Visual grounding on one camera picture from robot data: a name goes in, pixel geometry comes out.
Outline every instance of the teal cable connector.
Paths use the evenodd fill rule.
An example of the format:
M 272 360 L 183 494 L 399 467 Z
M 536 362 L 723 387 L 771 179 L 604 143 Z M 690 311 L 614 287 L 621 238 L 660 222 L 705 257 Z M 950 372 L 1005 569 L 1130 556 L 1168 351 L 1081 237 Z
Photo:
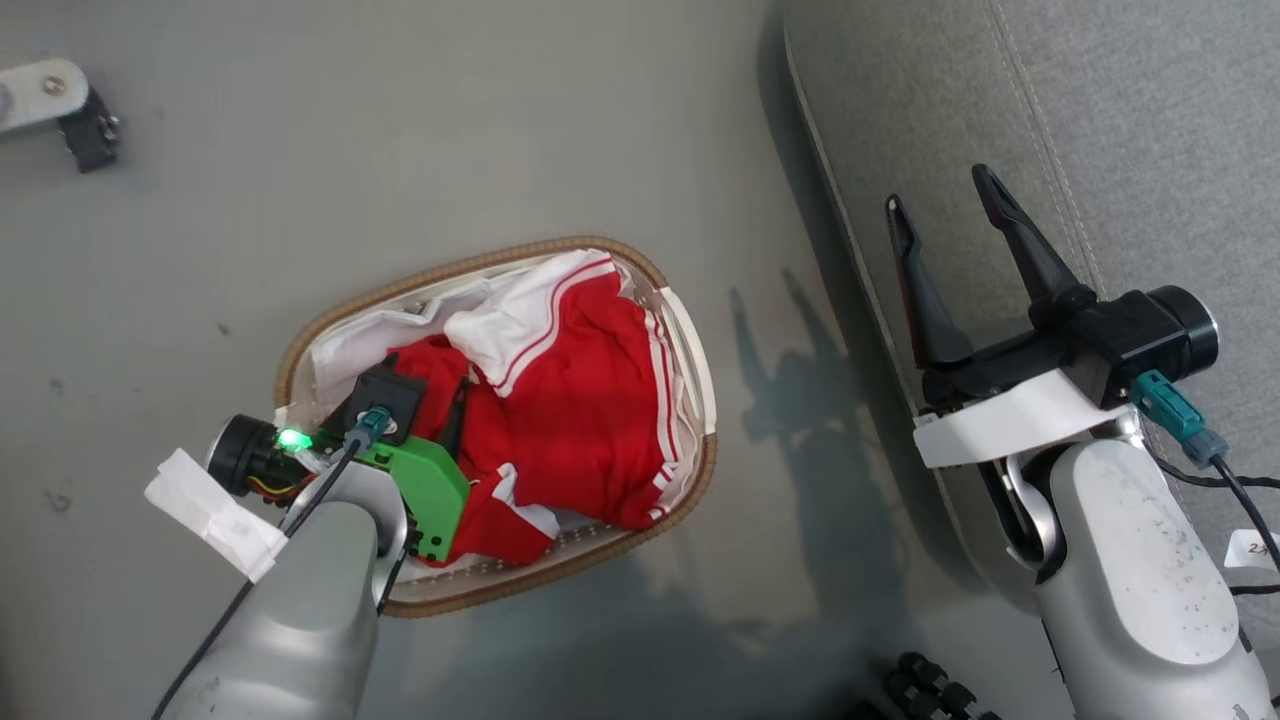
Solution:
M 381 439 L 390 424 L 390 410 L 380 405 L 370 407 L 369 411 L 362 413 L 360 419 L 356 420 L 356 427 L 347 430 L 346 437 L 343 437 L 343 445 L 351 446 L 356 443 L 356 455 L 367 452 L 375 442 Z
M 1160 370 L 1138 375 L 1129 395 L 1143 415 L 1174 436 L 1197 468 L 1208 468 L 1213 456 L 1225 456 L 1230 448 L 1222 436 L 1208 429 L 1204 415 Z

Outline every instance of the gray floor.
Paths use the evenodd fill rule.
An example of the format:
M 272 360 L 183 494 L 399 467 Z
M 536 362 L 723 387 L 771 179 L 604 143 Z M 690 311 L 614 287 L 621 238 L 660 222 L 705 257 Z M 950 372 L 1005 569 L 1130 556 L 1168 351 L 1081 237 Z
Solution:
M 123 161 L 88 177 L 47 128 L 0 141 L 0 716 L 150 711 L 238 583 L 142 488 L 225 416 L 269 413 L 315 314 L 589 232 L 648 254 L 700 328 L 713 488 L 607 566 L 384 620 L 362 716 L 812 717 L 916 648 L 1006 717 L 1069 717 L 1038 623 L 966 570 L 911 462 L 778 17 L 748 0 L 0 6 L 0 64 L 74 59 L 127 123 Z

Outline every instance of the basket rim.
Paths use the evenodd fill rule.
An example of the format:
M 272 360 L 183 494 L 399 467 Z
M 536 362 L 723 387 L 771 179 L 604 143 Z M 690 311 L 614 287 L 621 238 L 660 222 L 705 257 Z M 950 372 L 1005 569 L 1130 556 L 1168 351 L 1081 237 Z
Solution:
M 429 284 L 444 282 L 458 275 L 485 270 L 495 265 L 539 258 L 543 255 L 591 249 L 603 250 L 611 255 L 622 258 L 637 270 L 644 273 L 654 287 L 659 290 L 668 287 L 667 278 L 662 274 L 662 270 L 659 270 L 657 265 L 654 265 L 639 250 L 616 240 L 589 234 L 530 242 L 507 250 L 485 252 L 483 255 L 440 265 L 439 268 L 410 275 L 404 279 L 366 292 L 355 300 L 343 302 L 342 305 L 320 314 L 320 316 L 303 327 L 302 331 L 300 331 L 293 338 L 293 342 L 289 343 L 288 350 L 284 352 L 284 359 L 280 361 L 280 369 L 275 378 L 275 407 L 284 407 L 293 402 L 293 379 L 297 375 L 298 363 L 302 360 L 302 354 L 311 346 L 312 342 L 315 342 L 317 337 L 320 337 L 323 332 L 333 327 L 335 323 L 346 320 L 357 313 L 367 310 L 375 305 L 380 305 L 393 297 L 398 297 L 407 292 L 412 292 Z M 716 469 L 716 433 L 712 432 L 703 436 L 701 445 L 701 461 L 698 468 L 694 469 L 689 491 L 685 493 L 685 497 L 682 497 L 680 502 L 671 509 L 671 512 L 663 516 L 663 519 L 658 523 L 654 523 L 652 528 L 627 533 L 577 557 L 564 562 L 549 565 L 529 575 L 494 583 L 492 585 L 477 588 L 453 597 L 424 601 L 402 601 L 392 597 L 388 598 L 383 614 L 390 618 L 404 619 L 433 618 L 474 607 L 476 605 L 484 605 L 486 602 L 522 593 L 525 591 L 564 579 L 576 573 L 581 573 L 588 568 L 604 562 L 605 560 L 612 560 L 613 557 L 617 557 L 623 552 L 628 552 L 660 536 L 684 521 L 684 519 L 692 512 L 699 501 L 701 501 L 708 487 L 710 486 L 712 473 Z

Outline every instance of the seam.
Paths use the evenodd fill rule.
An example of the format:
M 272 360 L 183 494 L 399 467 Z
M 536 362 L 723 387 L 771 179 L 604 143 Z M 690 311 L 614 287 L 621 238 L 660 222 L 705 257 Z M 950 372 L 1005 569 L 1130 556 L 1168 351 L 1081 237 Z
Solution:
M 1066 228 L 1066 214 L 1062 211 L 1062 204 L 1057 199 L 1057 183 L 1050 176 L 1048 160 L 1043 150 L 1041 150 L 1041 142 L 1036 137 L 1036 129 L 1032 127 L 1032 108 L 1030 102 L 1027 100 L 1027 94 L 1018 90 L 1018 85 L 1014 82 L 1014 73 L 1009 69 L 1009 60 L 1006 59 L 1005 50 L 1000 46 L 1000 31 L 996 28 L 996 12 L 991 8 L 989 0 L 987 6 L 987 13 L 983 13 L 983 19 L 987 20 L 987 32 L 991 36 L 991 45 L 996 49 L 996 55 L 1000 56 L 1000 64 L 1005 68 L 1005 79 L 1009 81 L 1009 90 L 1012 91 L 1014 97 L 1021 96 L 1021 102 L 1019 105 L 1023 109 L 1023 122 L 1027 123 L 1027 135 L 1032 138 L 1032 149 L 1036 151 L 1036 158 L 1039 159 L 1041 170 L 1044 173 L 1044 182 L 1048 183 L 1050 197 L 1053 199 L 1053 208 L 1057 209 L 1057 222 L 1062 227 L 1062 240 L 1066 241 L 1066 246 L 1071 250 L 1071 263 L 1075 265 L 1075 272 L 1084 269 L 1084 259 L 1076 251 L 1076 243 L 1071 231 Z
M 1098 259 L 1093 254 L 1093 246 L 1089 243 L 1089 233 L 1084 229 L 1084 220 L 1080 218 L 1080 206 L 1075 202 L 1075 193 L 1071 192 L 1071 181 L 1066 177 L 1066 169 L 1062 167 L 1062 158 L 1057 152 L 1057 143 L 1053 142 L 1053 133 L 1048 129 L 1048 122 L 1044 119 L 1044 108 L 1041 105 L 1039 96 L 1036 94 L 1036 85 L 1032 83 L 1030 74 L 1027 72 L 1027 65 L 1021 61 L 1021 54 L 1018 51 L 1018 44 L 1014 42 L 1014 33 L 1009 29 L 1009 20 L 1005 18 L 1005 9 L 1001 6 L 1000 0 L 989 0 L 991 5 L 995 6 L 995 12 L 1000 14 L 997 19 L 997 26 L 1002 31 L 1005 40 L 1009 44 L 1010 55 L 1014 61 L 1014 69 L 1018 70 L 1019 81 L 1025 86 L 1025 94 L 1029 96 L 1030 104 L 1028 110 L 1036 117 L 1036 124 L 1039 127 L 1041 132 L 1044 135 L 1044 145 L 1052 154 L 1053 174 L 1059 179 L 1060 191 L 1066 199 L 1071 208 L 1071 214 L 1074 215 L 1074 225 L 1079 231 L 1076 236 L 1076 243 L 1083 249 L 1087 255 L 1085 270 L 1097 287 L 1098 293 L 1103 300 L 1107 299 L 1107 287 L 1102 279 L 1102 272 L 1098 268 Z

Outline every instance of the green led light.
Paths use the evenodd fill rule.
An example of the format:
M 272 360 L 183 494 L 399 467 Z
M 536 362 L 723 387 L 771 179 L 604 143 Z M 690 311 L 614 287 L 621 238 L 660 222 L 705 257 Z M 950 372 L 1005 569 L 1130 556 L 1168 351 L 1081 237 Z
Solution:
M 293 452 L 311 447 L 311 438 L 308 438 L 307 436 L 302 434 L 298 430 L 294 430 L 293 428 L 284 428 L 283 430 L 280 430 L 280 434 L 279 437 L 275 438 L 275 442 L 280 443 L 280 447 L 283 447 L 284 450 L 289 450 Z

